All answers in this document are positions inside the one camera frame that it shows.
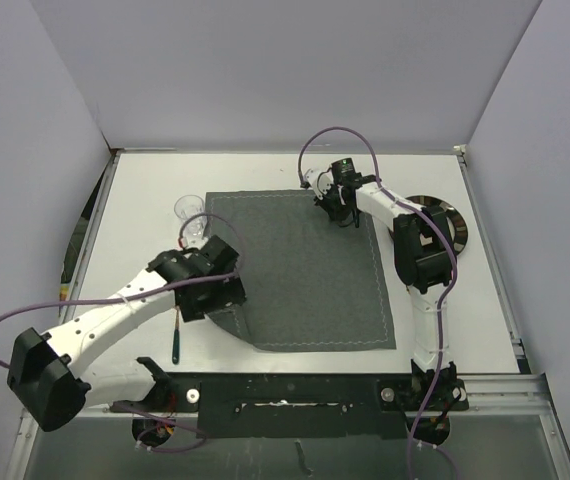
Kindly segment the grey cloth placemat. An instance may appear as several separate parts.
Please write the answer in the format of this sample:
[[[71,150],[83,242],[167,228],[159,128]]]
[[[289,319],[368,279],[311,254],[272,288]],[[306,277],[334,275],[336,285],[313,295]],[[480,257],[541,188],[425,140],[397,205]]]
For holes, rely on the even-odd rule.
[[[375,224],[332,223],[302,190],[209,192],[210,234],[246,254],[247,300],[212,314],[228,333],[275,352],[396,347]]]

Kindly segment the dark rimmed dinner plate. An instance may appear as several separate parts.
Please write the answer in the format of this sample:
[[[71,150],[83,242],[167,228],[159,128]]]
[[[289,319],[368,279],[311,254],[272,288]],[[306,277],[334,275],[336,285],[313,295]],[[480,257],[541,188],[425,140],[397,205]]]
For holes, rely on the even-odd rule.
[[[412,195],[409,201],[424,207],[440,207],[444,210],[453,241],[453,250],[456,256],[460,255],[467,246],[469,239],[468,225],[461,213],[450,203],[429,195]]]

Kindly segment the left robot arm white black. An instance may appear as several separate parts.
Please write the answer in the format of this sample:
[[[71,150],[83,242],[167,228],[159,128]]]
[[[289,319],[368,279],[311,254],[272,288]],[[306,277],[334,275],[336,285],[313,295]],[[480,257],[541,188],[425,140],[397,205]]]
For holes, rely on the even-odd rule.
[[[139,380],[121,368],[92,365],[118,341],[153,317],[178,310],[186,322],[242,305],[239,253],[218,236],[191,250],[158,254],[131,281],[88,311],[44,333],[33,328],[14,341],[7,383],[45,432],[69,423],[84,408],[120,400],[145,410],[165,405],[169,387],[152,367]]]

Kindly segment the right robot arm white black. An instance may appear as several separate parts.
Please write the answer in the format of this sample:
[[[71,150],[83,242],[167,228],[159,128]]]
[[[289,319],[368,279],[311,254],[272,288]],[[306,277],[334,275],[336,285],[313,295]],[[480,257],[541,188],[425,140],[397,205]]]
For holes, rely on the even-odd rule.
[[[428,208],[391,193],[374,175],[356,171],[350,158],[323,170],[308,170],[304,183],[315,204],[334,222],[359,224],[362,213],[392,234],[394,266],[407,287],[414,323],[413,363],[421,371],[450,361],[447,337],[447,294],[457,278],[452,236],[446,211]]]

